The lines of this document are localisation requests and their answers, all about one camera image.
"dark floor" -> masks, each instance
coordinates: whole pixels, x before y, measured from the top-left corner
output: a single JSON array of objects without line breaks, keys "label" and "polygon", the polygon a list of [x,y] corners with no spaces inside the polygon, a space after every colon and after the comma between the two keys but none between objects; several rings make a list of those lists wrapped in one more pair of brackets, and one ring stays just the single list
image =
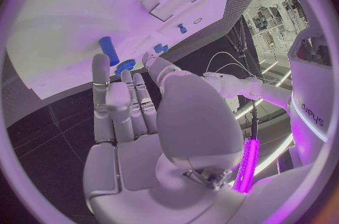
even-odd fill
[{"label": "dark floor", "polygon": [[[211,57],[219,51],[228,51],[236,56],[228,41],[222,37],[175,64],[201,76]],[[259,71],[252,42],[249,42],[249,54],[254,57],[249,59],[251,71]],[[210,71],[230,62],[233,61],[228,55],[219,54],[211,63]],[[226,67],[221,73],[247,77],[241,68],[235,66]],[[148,74],[143,76],[158,107],[161,100],[159,88]],[[10,126],[8,133],[23,168],[41,193],[76,223],[97,223],[85,205],[82,190],[84,163],[90,147],[94,145],[92,90],[66,97],[29,114]],[[15,204],[9,210],[1,208],[4,220],[7,217],[10,223],[35,223],[8,187],[2,191],[2,196],[11,206]]]}]

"blue cylinder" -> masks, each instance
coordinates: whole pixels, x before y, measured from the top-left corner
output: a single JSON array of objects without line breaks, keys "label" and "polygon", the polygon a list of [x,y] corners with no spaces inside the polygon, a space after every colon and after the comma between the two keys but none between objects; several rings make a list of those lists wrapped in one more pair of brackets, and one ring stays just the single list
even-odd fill
[{"label": "blue cylinder", "polygon": [[110,37],[103,37],[99,40],[102,52],[106,54],[110,58],[110,66],[115,66],[116,64],[119,64],[120,60],[118,55],[116,54],[116,51],[114,49],[113,43],[111,41]]}]

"white surface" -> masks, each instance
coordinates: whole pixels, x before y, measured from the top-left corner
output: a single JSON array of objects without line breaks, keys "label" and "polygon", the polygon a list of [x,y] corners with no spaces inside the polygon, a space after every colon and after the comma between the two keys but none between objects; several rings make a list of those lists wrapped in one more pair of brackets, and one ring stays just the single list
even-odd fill
[{"label": "white surface", "polygon": [[[159,43],[169,47],[221,19],[226,0],[153,0],[162,22],[149,14],[150,0],[26,0],[7,40],[10,59],[28,88],[43,99],[92,80],[90,63],[110,36],[120,61],[141,57]],[[198,24],[194,21],[202,18]],[[187,32],[180,33],[183,23]],[[116,67],[110,68],[113,75]]]}]

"white robot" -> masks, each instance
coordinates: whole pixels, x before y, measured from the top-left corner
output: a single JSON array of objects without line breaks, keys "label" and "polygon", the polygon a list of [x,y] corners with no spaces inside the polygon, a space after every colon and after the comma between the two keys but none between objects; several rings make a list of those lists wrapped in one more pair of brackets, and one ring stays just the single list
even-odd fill
[{"label": "white robot", "polygon": [[[83,182],[88,208],[100,223],[263,223],[270,217],[305,178],[326,141],[331,97],[317,104],[305,85],[333,93],[332,72],[298,58],[307,37],[307,31],[299,34],[289,52],[293,78],[304,82],[293,94],[254,77],[211,72],[199,77],[148,51],[142,61],[162,93],[157,111],[140,74],[132,78],[125,70],[121,83],[110,84],[109,58],[97,54],[97,145],[88,154]],[[325,82],[298,74],[303,67]],[[285,109],[295,143],[288,149],[293,169],[259,181],[248,194],[228,185],[244,147],[240,126],[224,101],[236,95]]]}]

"purple led strip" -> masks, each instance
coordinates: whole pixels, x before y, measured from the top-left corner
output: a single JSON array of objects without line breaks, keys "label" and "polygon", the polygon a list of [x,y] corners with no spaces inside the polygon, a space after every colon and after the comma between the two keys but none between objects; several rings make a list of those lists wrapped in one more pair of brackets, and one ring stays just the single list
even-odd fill
[{"label": "purple led strip", "polygon": [[233,188],[240,193],[248,193],[252,185],[254,170],[257,166],[259,154],[259,140],[245,140],[244,155]]}]

